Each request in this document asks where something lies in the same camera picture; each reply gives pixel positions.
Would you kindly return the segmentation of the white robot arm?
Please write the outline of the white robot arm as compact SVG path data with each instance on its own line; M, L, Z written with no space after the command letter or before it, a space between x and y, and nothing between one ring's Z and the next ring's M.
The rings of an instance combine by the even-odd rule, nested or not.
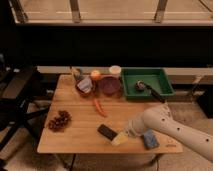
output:
M129 137L142 136L149 129L174 138L213 163L213 135L175 121L167 105L150 107L130 119L112 140L112 144L120 145Z

